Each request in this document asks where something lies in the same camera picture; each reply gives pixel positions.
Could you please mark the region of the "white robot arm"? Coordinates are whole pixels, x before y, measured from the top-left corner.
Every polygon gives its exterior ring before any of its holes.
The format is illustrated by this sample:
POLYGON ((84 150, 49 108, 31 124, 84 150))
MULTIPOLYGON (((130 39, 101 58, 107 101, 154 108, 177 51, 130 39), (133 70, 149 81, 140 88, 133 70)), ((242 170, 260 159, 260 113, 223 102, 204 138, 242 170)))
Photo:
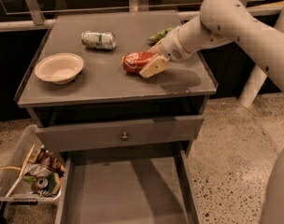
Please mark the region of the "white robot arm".
MULTIPOLYGON (((256 20, 240 0, 204 0, 200 15, 174 28, 150 51, 142 77, 161 73, 200 49, 234 41, 284 93, 284 33, 256 20)), ((260 224, 284 224, 284 148, 267 184, 260 224)))

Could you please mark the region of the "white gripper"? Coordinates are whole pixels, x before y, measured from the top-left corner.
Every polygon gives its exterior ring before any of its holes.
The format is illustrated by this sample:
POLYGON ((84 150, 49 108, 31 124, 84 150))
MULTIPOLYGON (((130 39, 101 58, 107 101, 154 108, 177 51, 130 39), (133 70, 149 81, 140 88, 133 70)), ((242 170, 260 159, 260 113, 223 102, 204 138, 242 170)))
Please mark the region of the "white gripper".
POLYGON ((159 40, 154 46, 148 49, 148 52, 161 53, 162 55, 155 55, 149 63, 142 68, 139 72, 142 77, 149 78, 161 73, 168 68, 169 60, 174 63, 181 63, 192 56, 180 44, 178 30, 179 27, 176 27, 163 39, 159 40))

